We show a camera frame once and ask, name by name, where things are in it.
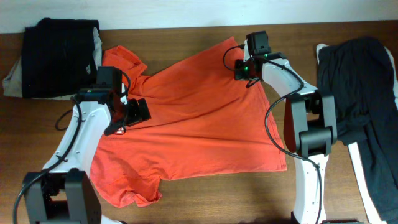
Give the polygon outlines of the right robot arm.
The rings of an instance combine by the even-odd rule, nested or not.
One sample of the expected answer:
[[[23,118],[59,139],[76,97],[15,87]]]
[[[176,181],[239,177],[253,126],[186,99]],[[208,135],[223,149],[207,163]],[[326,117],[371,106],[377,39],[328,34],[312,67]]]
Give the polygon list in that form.
[[[246,80],[250,88],[264,81],[280,96],[270,107],[285,103],[284,142],[277,148],[295,162],[294,223],[325,223],[325,169],[336,142],[333,95],[322,93],[307,83],[281,53],[237,59],[235,78]]]

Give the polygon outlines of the red orange t-shirt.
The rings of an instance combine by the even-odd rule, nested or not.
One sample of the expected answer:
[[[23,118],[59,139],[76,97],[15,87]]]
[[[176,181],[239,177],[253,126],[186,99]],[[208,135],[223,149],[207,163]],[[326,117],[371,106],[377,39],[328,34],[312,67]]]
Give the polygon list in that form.
[[[145,99],[151,115],[122,135],[101,138],[90,179],[107,202],[156,203],[163,180],[286,170],[262,85],[247,87],[234,79],[231,66],[242,57],[228,38],[146,76],[146,65],[127,48],[104,53],[103,65],[126,74],[128,97]]]

